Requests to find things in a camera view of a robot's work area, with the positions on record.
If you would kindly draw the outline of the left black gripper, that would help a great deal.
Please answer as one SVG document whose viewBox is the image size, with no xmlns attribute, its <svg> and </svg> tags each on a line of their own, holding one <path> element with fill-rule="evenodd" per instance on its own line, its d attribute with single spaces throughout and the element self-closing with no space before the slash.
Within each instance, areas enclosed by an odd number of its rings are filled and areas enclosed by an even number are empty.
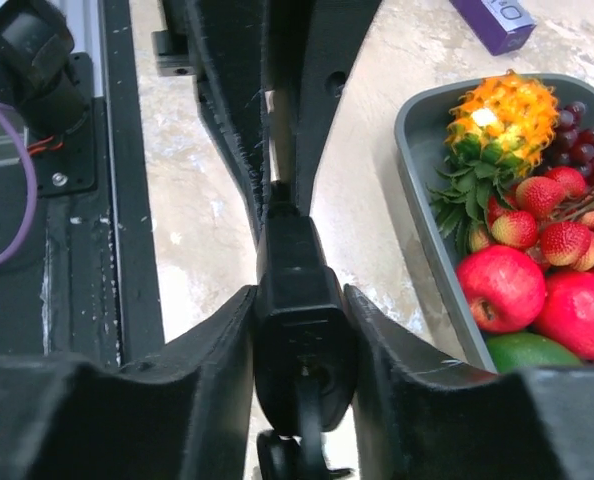
<svg viewBox="0 0 594 480">
<path fill-rule="evenodd" d="M 266 1 L 160 0 L 151 34 L 158 74 L 196 75 L 202 120 L 245 201 L 255 241 L 270 197 L 265 96 Z M 294 203 L 310 213 L 314 181 L 339 101 L 378 1 L 315 1 L 309 9 L 293 128 Z"/>
</svg>

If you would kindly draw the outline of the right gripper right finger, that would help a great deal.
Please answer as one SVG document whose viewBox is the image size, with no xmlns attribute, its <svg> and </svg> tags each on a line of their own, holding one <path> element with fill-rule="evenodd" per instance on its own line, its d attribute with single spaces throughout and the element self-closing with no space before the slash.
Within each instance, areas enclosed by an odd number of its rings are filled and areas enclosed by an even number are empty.
<svg viewBox="0 0 594 480">
<path fill-rule="evenodd" d="M 594 367 L 496 375 L 345 294 L 359 333 L 353 413 L 365 479 L 594 479 Z"/>
</svg>

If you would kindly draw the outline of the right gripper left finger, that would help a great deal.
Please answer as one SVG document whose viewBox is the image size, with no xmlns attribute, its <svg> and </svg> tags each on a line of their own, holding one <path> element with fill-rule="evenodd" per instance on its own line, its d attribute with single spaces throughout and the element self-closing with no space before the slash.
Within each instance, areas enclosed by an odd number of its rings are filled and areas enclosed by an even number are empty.
<svg viewBox="0 0 594 480">
<path fill-rule="evenodd" d="M 116 373 L 71 354 L 0 357 L 0 479 L 241 478 L 255 293 Z"/>
</svg>

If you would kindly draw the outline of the black-headed key bunch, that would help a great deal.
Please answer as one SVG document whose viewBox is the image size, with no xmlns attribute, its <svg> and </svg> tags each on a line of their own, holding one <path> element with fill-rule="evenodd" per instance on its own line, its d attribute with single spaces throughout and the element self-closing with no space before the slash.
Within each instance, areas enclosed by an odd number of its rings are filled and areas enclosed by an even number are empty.
<svg viewBox="0 0 594 480">
<path fill-rule="evenodd" d="M 274 430 L 257 436 L 257 454 L 264 480 L 346 479 L 351 468 L 330 469 L 323 453 L 320 386 L 306 369 L 296 381 L 298 437 L 283 438 Z"/>
</svg>

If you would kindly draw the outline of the black padlock with keys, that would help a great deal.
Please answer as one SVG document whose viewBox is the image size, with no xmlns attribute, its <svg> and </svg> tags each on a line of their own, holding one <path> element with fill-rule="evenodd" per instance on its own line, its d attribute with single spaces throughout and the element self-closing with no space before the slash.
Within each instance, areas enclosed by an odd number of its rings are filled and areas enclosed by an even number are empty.
<svg viewBox="0 0 594 480">
<path fill-rule="evenodd" d="M 357 334 L 313 219 L 280 181 L 271 185 L 257 275 L 253 357 L 262 410 L 280 435 L 297 435 L 297 380 L 309 373 L 319 386 L 322 429 L 332 431 L 354 395 Z"/>
</svg>

